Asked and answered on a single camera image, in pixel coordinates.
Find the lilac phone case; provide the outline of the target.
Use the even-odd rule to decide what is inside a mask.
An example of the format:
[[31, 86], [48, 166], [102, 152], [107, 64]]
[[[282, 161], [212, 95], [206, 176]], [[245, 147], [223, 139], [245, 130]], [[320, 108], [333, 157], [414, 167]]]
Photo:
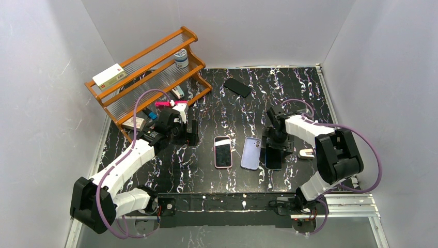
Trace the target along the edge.
[[261, 140], [254, 137], [247, 137], [244, 142], [240, 166], [243, 169], [256, 171], [259, 166], [261, 152]]

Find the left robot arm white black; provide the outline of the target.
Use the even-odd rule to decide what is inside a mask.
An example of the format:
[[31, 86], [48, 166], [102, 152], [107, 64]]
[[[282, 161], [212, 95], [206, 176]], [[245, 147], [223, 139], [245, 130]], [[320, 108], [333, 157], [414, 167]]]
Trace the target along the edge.
[[89, 178], [80, 177], [73, 186], [70, 216], [102, 234], [128, 213], [137, 210], [156, 213], [159, 205], [155, 189], [145, 185], [127, 192], [121, 189], [168, 145], [198, 144], [197, 121], [192, 120], [188, 129], [187, 112], [185, 103], [163, 109], [151, 127], [134, 132], [132, 144], [110, 165]]

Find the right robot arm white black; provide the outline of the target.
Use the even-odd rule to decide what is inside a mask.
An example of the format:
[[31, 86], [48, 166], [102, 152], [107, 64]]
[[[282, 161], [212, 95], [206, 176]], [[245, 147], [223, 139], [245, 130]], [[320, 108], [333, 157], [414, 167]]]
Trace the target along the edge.
[[264, 127], [261, 154], [267, 169], [280, 170], [285, 157], [294, 151], [297, 137], [312, 145], [317, 170], [295, 191], [295, 202], [305, 205], [335, 185], [363, 171], [364, 164], [350, 130], [330, 128], [312, 123], [308, 118], [288, 115], [277, 105], [267, 110], [271, 126]]

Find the dark teal phone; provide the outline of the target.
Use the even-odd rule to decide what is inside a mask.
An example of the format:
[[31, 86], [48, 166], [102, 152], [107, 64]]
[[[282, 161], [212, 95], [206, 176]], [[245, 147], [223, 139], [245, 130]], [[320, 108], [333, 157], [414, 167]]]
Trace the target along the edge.
[[282, 169], [283, 152], [278, 149], [267, 147], [265, 151], [265, 167], [269, 170], [279, 171]]

